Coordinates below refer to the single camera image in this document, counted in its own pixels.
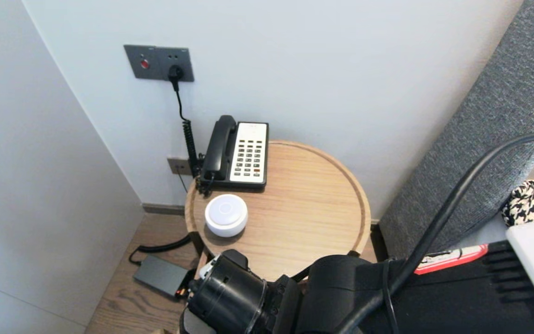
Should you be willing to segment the white round smart speaker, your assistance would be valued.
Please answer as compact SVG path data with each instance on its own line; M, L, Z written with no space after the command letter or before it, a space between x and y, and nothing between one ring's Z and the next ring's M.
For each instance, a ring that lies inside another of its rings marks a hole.
M242 233L248 222L248 207L241 197L223 194L205 208L205 224L216 236L231 238Z

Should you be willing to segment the black and white telephone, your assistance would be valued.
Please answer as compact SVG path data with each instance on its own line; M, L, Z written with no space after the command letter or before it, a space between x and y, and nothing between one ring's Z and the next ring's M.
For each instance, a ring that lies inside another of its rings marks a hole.
M227 178L204 180L201 169L199 184L210 190L213 188L263 190L267 184L269 124L237 121L236 123L236 138Z

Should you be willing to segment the round wooden side table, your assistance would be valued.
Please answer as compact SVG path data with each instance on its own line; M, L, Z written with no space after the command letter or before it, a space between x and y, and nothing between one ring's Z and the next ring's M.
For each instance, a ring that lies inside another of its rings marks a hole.
M356 252L371 258L368 199L354 175L317 148L271 141L263 192L236 192L248 207L248 222L237 236L221 238L205 225L205 198L191 183L184 217L210 255L235 249L250 270L267 281L292 276L328 255Z

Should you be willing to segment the black telephone handset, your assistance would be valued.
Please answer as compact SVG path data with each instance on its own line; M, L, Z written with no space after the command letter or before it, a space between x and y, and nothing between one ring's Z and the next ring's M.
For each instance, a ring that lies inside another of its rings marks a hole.
M202 167L204 180L225 180L232 161L237 123L232 116L221 116L215 123Z

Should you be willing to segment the gray power adapter box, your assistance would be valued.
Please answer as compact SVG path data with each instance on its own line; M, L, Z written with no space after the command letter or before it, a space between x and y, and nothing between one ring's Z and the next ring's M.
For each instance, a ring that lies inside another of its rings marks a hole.
M189 269L149 255L142 261L133 278L157 292L179 299L186 294L190 276Z

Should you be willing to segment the gray fabric headboard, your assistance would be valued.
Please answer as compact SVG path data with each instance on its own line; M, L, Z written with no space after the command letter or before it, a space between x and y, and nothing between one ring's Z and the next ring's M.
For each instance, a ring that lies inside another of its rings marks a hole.
M524 0L457 112L379 222L387 254L406 258L449 193L486 152L534 133L534 0ZM534 167L534 142L499 154L474 180L430 247L451 249L502 209Z

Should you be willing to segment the beige wall phone jack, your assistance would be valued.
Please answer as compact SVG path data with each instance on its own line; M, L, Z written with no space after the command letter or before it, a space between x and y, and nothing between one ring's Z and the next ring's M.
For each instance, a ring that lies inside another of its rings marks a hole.
M172 174L192 176L191 166L185 158L167 158L167 163Z

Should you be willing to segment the gray wall power socket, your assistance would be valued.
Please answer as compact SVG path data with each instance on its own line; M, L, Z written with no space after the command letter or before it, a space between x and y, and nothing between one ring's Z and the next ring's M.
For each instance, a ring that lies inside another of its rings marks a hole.
M180 78L180 82L195 82L191 55L187 47L156 47L155 55L159 62L161 80L167 82L170 67L178 66L184 71L184 76Z

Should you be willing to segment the gray wall switch red button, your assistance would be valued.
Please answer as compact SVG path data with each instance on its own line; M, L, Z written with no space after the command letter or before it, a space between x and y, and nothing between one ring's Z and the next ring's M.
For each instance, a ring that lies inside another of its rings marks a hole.
M134 76L139 79L161 80L162 71L155 46L123 45Z

